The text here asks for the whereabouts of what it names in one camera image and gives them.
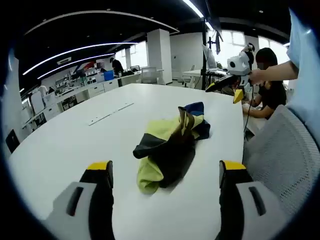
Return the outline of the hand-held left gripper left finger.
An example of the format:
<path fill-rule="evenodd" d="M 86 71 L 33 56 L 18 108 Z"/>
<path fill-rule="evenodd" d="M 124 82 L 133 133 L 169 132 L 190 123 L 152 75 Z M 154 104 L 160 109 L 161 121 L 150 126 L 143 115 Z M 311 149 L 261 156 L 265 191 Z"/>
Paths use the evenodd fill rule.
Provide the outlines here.
<path fill-rule="evenodd" d="M 112 161 L 95 162 L 53 201 L 43 224 L 58 240 L 113 240 Z"/>

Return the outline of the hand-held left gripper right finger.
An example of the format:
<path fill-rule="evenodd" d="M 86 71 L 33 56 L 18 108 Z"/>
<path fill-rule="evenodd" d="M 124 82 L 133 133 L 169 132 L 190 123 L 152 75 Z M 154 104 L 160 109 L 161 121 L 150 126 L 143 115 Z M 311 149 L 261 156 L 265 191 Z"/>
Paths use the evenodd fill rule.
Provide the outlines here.
<path fill-rule="evenodd" d="M 260 181 L 253 181 L 240 162 L 219 162 L 219 240 L 271 240 L 287 217 L 280 201 Z"/>

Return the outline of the person's right hand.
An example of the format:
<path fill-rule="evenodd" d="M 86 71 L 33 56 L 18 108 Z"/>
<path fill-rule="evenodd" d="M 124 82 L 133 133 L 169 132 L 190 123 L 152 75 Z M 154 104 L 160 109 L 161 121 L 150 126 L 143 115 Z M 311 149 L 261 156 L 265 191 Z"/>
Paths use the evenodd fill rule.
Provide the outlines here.
<path fill-rule="evenodd" d="M 249 79 L 253 85 L 265 82 L 268 80 L 268 73 L 266 70 L 255 69 L 249 74 Z"/>

